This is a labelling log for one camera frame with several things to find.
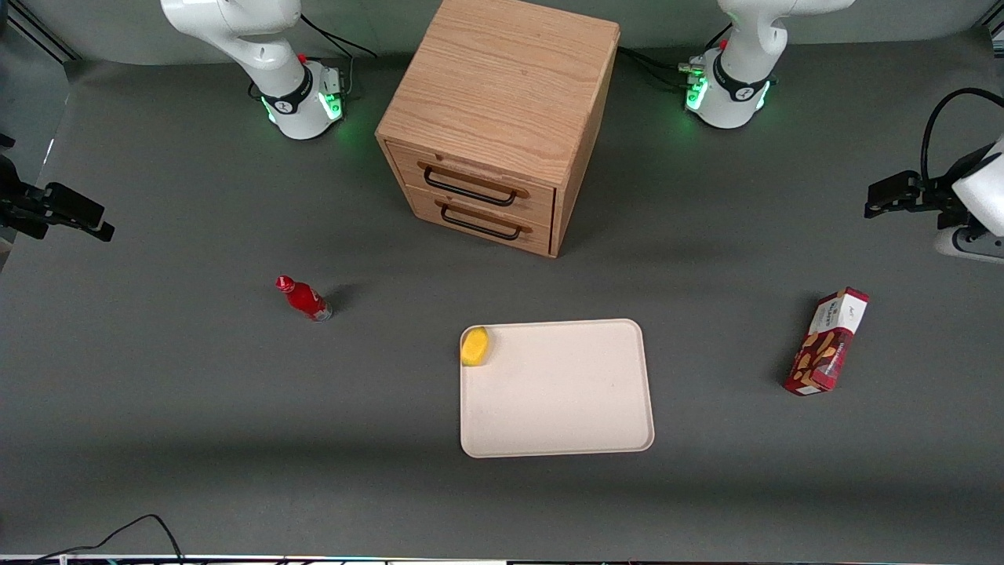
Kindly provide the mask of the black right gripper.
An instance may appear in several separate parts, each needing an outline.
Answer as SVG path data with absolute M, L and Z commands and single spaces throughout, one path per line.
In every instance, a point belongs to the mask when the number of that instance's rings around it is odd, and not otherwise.
M 15 140 L 1 135 L 1 221 L 32 239 L 44 239 L 50 225 L 82 230 L 87 235 L 110 242 L 115 226 L 104 221 L 105 207 L 64 184 L 51 182 L 42 193 L 21 181 L 14 163 L 3 155 Z

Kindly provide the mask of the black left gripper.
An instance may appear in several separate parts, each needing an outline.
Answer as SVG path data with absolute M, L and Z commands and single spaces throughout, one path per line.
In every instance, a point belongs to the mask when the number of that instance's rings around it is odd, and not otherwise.
M 988 230 L 985 225 L 957 196 L 954 183 L 983 169 L 999 157 L 999 151 L 992 151 L 992 144 L 986 144 L 976 151 L 958 158 L 939 177 L 924 183 L 922 177 L 911 170 L 899 172 L 868 186 L 868 199 L 864 208 L 864 218 L 874 219 L 878 215 L 892 212 L 922 213 L 939 211 L 937 228 L 965 228 L 967 230 Z

